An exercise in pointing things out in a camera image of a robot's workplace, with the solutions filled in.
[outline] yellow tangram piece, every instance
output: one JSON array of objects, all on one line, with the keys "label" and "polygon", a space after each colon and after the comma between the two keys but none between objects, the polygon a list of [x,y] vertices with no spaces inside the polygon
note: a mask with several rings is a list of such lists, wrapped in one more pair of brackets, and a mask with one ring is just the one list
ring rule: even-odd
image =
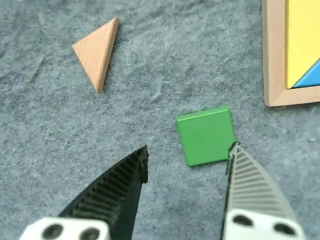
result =
[{"label": "yellow tangram piece", "polygon": [[286,88],[320,58],[320,0],[286,1]]}]

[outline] wooden frame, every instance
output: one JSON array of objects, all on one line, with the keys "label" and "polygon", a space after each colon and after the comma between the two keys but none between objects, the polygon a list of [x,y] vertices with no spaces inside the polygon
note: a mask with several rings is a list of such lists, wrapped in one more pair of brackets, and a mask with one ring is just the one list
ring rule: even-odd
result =
[{"label": "wooden frame", "polygon": [[320,102],[320,86],[286,89],[286,0],[262,0],[262,28],[265,104]]}]

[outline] tangram piece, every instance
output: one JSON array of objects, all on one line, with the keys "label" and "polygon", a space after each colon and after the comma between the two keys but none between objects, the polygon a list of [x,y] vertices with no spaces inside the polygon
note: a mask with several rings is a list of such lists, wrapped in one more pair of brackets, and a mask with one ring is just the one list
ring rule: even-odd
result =
[{"label": "tangram piece", "polygon": [[177,116],[176,123],[188,166],[228,159],[236,139],[227,106]]},{"label": "tangram piece", "polygon": [[113,18],[72,45],[95,91],[103,91],[119,20]]},{"label": "tangram piece", "polygon": [[[308,67],[304,67],[305,71],[307,71],[304,76],[301,75],[303,71],[300,71],[299,74],[301,76],[298,76],[300,81],[296,82],[295,87],[288,88],[286,86],[286,80],[288,78],[287,57],[289,56],[290,58],[290,54],[293,54],[294,51],[303,49],[300,47],[296,47],[295,49],[291,48],[292,51],[290,52],[287,49],[287,45],[289,45],[288,48],[290,48],[290,46],[297,46],[296,41],[302,39],[288,38],[290,35],[289,30],[297,30],[301,27],[300,25],[297,26],[298,23],[296,25],[294,24],[294,17],[292,18],[293,21],[287,25],[288,18],[290,17],[289,11],[292,10],[288,8],[290,6],[289,4],[306,4],[306,6],[309,6],[308,9],[306,9],[306,6],[301,7],[304,11],[308,11],[304,16],[310,13],[309,17],[311,17],[314,16],[314,11],[319,9],[316,7],[319,3],[317,0],[262,0],[264,102],[269,107],[320,102],[320,85],[311,84],[315,82],[314,79],[317,78],[317,72],[319,72],[317,57],[313,57],[314,62],[309,61],[309,70]],[[305,19],[301,18],[299,21],[301,21],[299,24],[303,24]],[[313,45],[318,43],[314,42],[313,39],[309,40]],[[313,53],[309,52],[304,55],[307,56],[308,54],[311,56]]]},{"label": "tangram piece", "polygon": [[287,89],[320,85],[319,10],[318,0],[287,0]]}]

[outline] green tangram square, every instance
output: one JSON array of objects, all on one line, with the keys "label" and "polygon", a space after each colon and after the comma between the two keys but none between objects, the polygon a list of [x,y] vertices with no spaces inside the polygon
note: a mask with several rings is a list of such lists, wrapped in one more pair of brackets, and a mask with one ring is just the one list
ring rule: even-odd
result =
[{"label": "green tangram square", "polygon": [[236,138],[227,106],[177,116],[176,123],[188,166],[228,159]]}]

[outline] wooden block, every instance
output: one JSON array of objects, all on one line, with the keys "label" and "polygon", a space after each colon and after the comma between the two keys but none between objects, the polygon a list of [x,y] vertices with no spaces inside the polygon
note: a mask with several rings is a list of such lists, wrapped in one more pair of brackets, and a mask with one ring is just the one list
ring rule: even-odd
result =
[{"label": "wooden block", "polygon": [[113,18],[72,45],[95,91],[103,91],[119,20]]},{"label": "wooden block", "polygon": [[269,107],[320,102],[320,86],[286,89],[286,4],[262,0],[264,102]]}]

